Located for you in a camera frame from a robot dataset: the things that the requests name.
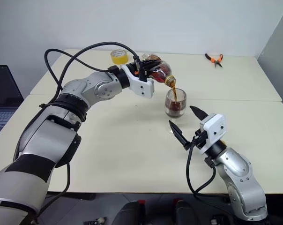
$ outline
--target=robotic arm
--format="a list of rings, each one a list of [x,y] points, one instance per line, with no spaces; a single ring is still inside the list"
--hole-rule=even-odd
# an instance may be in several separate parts
[[[159,63],[143,61],[145,68]],[[0,224],[27,224],[39,213],[53,169],[71,161],[81,141],[77,131],[95,103],[113,98],[124,88],[142,97],[153,96],[153,80],[134,76],[134,63],[109,70],[68,82],[25,130],[17,160],[0,171]]]
[[[207,115],[201,109],[191,106],[201,120],[200,129],[195,132],[192,142],[188,142],[182,131],[170,121],[171,128],[185,149],[192,144],[206,154],[208,166],[217,168],[224,180],[234,214],[242,221],[263,221],[268,215],[263,189],[253,175],[251,162],[232,148],[227,147],[221,138],[227,132],[225,117],[221,114]]]

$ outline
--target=table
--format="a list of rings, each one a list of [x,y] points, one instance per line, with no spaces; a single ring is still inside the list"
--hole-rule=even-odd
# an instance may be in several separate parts
[[[228,132],[223,140],[252,162],[254,175],[264,191],[283,193],[283,104],[196,100],[190,95],[191,91],[187,92],[187,105],[226,116]],[[2,129],[0,170],[11,163],[18,138],[38,112],[38,105],[51,97],[29,95]],[[125,89],[114,99],[92,106],[78,131],[82,142],[70,164],[68,191],[190,193],[185,178],[188,153],[169,132],[164,97],[164,91],[145,99]],[[199,120],[190,109],[176,124],[186,137],[192,137],[199,128]],[[204,156],[195,149],[190,170],[194,187],[212,174],[203,160]],[[66,178],[65,166],[55,169],[49,191],[63,190]],[[217,174],[203,191],[226,193],[226,187]]]
[[[79,50],[66,51],[74,55]],[[79,58],[92,66],[106,69],[113,65],[110,52],[92,50]],[[204,55],[165,53],[158,55],[170,64],[172,73],[177,78],[176,86],[188,90],[190,99],[281,101],[254,57],[224,56],[223,68],[215,68]],[[68,56],[61,55],[53,64],[52,69],[56,76],[60,76],[68,60]],[[91,69],[74,61],[65,75],[63,84],[77,78],[85,78],[92,72]],[[47,72],[31,94],[53,95],[55,90],[56,83]],[[168,87],[156,84],[155,90],[166,92]]]

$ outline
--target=tape roll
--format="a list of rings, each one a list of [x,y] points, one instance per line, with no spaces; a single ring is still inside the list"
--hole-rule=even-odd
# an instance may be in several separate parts
[[[114,64],[124,64],[128,62],[127,52],[121,49],[114,50],[110,53]]]

